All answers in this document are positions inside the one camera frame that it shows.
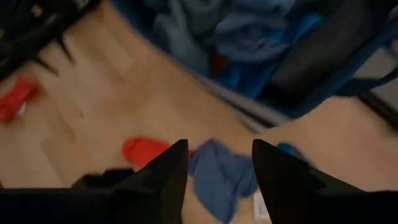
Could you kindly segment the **dark grey garment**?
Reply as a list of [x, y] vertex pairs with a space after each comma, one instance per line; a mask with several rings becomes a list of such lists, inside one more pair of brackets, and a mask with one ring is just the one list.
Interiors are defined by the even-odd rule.
[[379, 32], [398, 0], [322, 0], [319, 6], [324, 23], [295, 44], [261, 98], [298, 103]]

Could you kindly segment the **maroon garment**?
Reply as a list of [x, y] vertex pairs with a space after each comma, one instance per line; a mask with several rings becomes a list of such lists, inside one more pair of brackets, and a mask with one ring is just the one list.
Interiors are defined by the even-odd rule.
[[223, 70], [227, 69], [229, 60], [220, 55], [218, 52], [212, 52], [210, 54], [210, 74], [212, 76], [218, 76]]

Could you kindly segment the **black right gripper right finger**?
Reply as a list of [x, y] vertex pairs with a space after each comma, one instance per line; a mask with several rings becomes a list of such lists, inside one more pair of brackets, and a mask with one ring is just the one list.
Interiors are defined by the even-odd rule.
[[327, 197], [363, 192], [262, 139], [252, 142], [252, 162], [272, 224], [326, 224]]

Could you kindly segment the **grey-teal shirt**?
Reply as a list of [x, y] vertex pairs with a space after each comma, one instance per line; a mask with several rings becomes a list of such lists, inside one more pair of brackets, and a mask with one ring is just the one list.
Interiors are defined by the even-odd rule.
[[153, 31], [166, 51], [190, 68], [210, 71], [208, 49], [215, 27], [228, 11], [227, 0], [144, 0], [155, 12]]

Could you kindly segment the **bright blue garment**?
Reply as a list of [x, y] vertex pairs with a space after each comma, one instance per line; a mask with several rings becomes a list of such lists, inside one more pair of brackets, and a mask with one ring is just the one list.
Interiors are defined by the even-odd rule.
[[256, 98], [273, 76], [277, 65], [293, 46], [311, 31], [323, 24], [323, 16], [316, 13], [294, 15], [286, 20], [288, 28], [283, 39], [289, 44], [278, 57], [261, 63], [242, 63], [230, 61], [217, 81], [222, 85], [248, 97]]

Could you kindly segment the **red sock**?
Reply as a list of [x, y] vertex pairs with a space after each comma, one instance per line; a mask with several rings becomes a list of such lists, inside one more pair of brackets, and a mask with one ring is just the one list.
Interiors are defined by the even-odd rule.
[[123, 158], [138, 171], [162, 154], [170, 144], [158, 139], [139, 136], [127, 139], [122, 146]]
[[14, 87], [0, 97], [0, 123], [8, 123], [38, 92], [39, 85], [27, 78], [17, 77]]

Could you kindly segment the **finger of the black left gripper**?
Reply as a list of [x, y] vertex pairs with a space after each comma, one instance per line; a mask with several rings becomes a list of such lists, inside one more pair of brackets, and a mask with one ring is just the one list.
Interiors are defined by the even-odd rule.
[[63, 53], [66, 55], [66, 57], [69, 60], [69, 62], [71, 63], [71, 65], [74, 66], [76, 63], [75, 59], [72, 57], [68, 47], [64, 43], [62, 34], [57, 35], [57, 44], [61, 47], [61, 49], [63, 50]]
[[40, 66], [44, 67], [45, 69], [47, 69], [52, 75], [56, 77], [59, 76], [58, 71], [49, 64], [47, 64], [46, 62], [44, 62], [39, 56], [33, 56], [33, 61], [39, 64]]

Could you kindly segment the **slate blue cloth white tag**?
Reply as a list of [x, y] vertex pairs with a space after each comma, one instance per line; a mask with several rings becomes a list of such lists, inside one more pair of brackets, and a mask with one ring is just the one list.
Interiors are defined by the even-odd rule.
[[223, 224], [233, 219], [238, 200], [251, 196], [259, 187], [252, 159], [231, 152], [215, 139], [194, 150], [188, 174], [193, 178], [196, 197]]

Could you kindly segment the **dusty blue cloth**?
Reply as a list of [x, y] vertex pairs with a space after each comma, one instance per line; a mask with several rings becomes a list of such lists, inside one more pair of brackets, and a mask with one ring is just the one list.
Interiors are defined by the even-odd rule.
[[288, 47], [285, 16], [296, 0], [233, 0], [230, 13], [215, 28], [219, 54], [231, 61], [261, 63]]

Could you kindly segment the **black aluminium table frame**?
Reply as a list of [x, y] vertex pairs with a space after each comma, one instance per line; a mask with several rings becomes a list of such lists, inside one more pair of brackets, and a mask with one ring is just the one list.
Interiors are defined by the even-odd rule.
[[373, 110], [378, 116], [386, 121], [392, 129], [398, 131], [398, 111], [371, 92], [362, 93], [358, 96], [360, 101]]

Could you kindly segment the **teal blue sock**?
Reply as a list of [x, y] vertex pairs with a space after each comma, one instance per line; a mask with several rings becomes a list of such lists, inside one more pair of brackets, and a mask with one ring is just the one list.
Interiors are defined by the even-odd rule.
[[292, 144], [282, 142], [277, 145], [280, 151], [278, 164], [284, 167], [309, 167], [311, 163]]

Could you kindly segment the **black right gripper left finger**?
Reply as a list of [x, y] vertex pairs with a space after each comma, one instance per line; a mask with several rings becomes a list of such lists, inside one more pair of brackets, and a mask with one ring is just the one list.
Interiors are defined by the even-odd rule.
[[188, 141], [180, 139], [114, 187], [117, 224], [180, 224], [187, 186]]

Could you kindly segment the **black underwear printed waistband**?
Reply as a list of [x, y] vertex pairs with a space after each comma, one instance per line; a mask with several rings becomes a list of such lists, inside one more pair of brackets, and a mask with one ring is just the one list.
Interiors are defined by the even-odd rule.
[[131, 168], [108, 169], [102, 174], [85, 174], [72, 184], [72, 188], [106, 188], [132, 176], [134, 170]]

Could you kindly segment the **navy white striped fabric bin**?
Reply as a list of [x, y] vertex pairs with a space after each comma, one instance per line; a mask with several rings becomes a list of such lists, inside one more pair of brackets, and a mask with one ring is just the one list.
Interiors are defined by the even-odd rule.
[[[298, 14], [316, 13], [323, 16], [324, 23], [326, 14], [320, 10], [321, 1], [296, 0], [294, 8], [285, 16], [285, 20]], [[159, 36], [153, 31], [155, 12], [145, 6], [144, 0], [111, 0], [111, 2], [132, 28], [172, 57], [166, 51]], [[394, 50], [394, 44], [398, 44], [398, 6], [393, 8], [387, 21], [369, 42], [355, 52], [327, 81], [293, 105], [283, 105], [272, 99], [261, 98], [262, 91], [258, 97], [248, 98], [218, 82], [217, 78], [221, 76], [221, 73], [218, 76], [212, 76], [210, 71], [207, 74], [200, 73], [183, 64], [179, 59], [172, 58], [192, 69], [194, 77], [202, 85], [231, 106], [259, 123], [273, 126], [288, 119], [304, 116], [331, 96], [359, 96], [398, 79], [398, 52]], [[209, 59], [212, 52], [217, 52], [214, 33], [213, 45], [208, 49]]]

